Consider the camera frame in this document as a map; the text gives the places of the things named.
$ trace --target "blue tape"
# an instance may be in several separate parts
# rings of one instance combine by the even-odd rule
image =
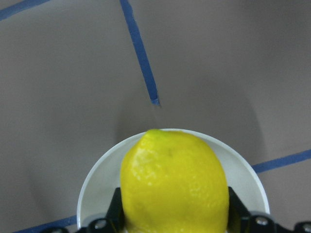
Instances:
[[[306,150],[297,154],[289,155],[283,158],[270,160],[260,164],[253,165],[252,168],[256,173],[261,173],[264,171],[269,171],[282,166],[287,166],[290,164],[295,164],[302,162],[304,160],[311,159],[311,150]]]
[[[132,38],[132,42],[138,58],[140,69],[145,79],[151,103],[155,105],[160,105],[159,98],[157,95],[155,79],[150,68],[147,53],[140,36],[138,26],[134,19],[132,6],[128,2],[128,0],[120,0],[120,3],[124,13],[125,21],[128,26],[128,30]]]
[[[60,227],[60,228],[63,228],[63,227],[71,226],[71,225],[74,225],[74,224],[77,224],[77,216],[76,215],[75,216],[71,216],[71,217],[67,217],[67,218],[64,218],[64,219],[60,219],[60,220],[57,220],[57,221],[54,221],[54,222],[45,223],[45,224],[42,224],[40,226],[27,228],[27,229],[24,229],[24,230],[15,232],[15,233],[39,233],[42,230],[47,229],[49,227]]]
[[[24,11],[26,9],[32,8],[34,6],[41,5],[50,0],[24,0],[16,3],[12,6],[0,10],[0,21],[4,20],[18,12]]]

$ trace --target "gray floor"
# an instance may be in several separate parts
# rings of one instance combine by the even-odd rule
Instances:
[[[94,163],[149,128],[211,135],[251,165],[311,149],[309,0],[130,3],[161,106],[119,1],[51,0],[0,21],[1,232],[75,215]],[[310,166],[259,174],[286,227],[311,220]]]

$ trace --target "yellow lemon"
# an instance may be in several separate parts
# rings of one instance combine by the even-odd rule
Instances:
[[[209,145],[180,131],[149,130],[121,165],[129,233],[224,233],[229,194]]]

